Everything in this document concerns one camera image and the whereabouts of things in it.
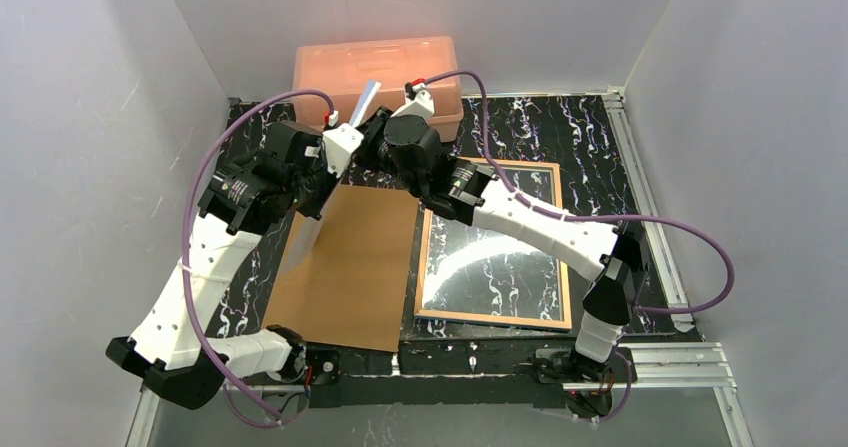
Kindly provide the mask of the hot air balloon photo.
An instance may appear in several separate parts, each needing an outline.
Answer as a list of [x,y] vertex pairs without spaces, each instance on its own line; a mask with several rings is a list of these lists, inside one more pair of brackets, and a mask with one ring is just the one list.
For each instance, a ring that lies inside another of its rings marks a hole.
[[[360,95],[356,107],[349,119],[348,124],[351,127],[358,127],[364,122],[366,111],[379,92],[380,87],[381,83],[379,81],[369,80],[367,82],[365,90]],[[294,225],[291,226],[286,250],[283,254],[279,268],[280,273],[286,274],[293,271],[312,251],[320,234],[321,228],[325,223],[327,212],[331,209],[331,206],[334,203],[333,197],[335,196],[335,190],[339,185],[339,181],[340,178],[335,177],[333,182],[330,184],[330,195],[322,207],[321,219],[305,217],[299,224],[298,229],[295,229]]]

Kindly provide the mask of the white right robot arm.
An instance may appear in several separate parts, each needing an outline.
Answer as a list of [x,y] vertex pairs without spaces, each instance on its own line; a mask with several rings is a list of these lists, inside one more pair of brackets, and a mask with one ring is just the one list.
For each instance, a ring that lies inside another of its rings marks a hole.
[[568,212],[508,185],[495,167],[449,153],[418,115],[380,107],[369,117],[355,117],[353,126],[364,136],[355,155],[358,165],[394,176],[433,214],[511,237],[589,281],[569,359],[593,367],[610,360],[650,268],[642,225],[575,221]]

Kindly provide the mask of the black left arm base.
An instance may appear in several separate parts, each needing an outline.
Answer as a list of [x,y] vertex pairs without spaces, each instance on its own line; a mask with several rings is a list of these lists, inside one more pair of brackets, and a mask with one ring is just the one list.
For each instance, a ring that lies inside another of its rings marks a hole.
[[329,347],[301,350],[280,371],[256,374],[247,384],[263,401],[270,403],[285,417],[302,413],[317,386],[339,382],[341,352]]

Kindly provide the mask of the brown cardboard backing board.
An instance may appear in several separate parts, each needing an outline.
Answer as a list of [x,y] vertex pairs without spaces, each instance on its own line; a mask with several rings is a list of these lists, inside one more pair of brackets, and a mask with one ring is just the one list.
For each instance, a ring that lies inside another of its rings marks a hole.
[[264,314],[313,343],[398,349],[419,203],[342,185],[321,220],[296,215]]

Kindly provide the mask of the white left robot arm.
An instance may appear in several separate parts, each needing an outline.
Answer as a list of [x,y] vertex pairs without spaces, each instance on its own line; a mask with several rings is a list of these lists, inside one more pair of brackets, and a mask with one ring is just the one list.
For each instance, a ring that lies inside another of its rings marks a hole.
[[366,150],[364,127],[327,126],[322,134],[279,122],[266,142],[215,168],[207,187],[189,199],[183,252],[155,305],[106,355],[160,398],[196,410],[224,384],[247,392],[245,378],[274,372],[309,384],[315,366],[307,343],[271,326],[226,339],[205,335],[218,301],[242,262],[272,225],[291,212],[319,220],[352,160]]

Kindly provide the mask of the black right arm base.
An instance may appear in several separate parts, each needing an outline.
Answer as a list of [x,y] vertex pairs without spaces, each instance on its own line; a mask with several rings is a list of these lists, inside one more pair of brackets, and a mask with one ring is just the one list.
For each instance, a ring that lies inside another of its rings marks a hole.
[[539,383],[562,387],[565,407],[573,417],[593,423],[616,416],[638,380],[631,351],[618,348],[604,362],[574,348],[538,349],[531,358],[531,371]]

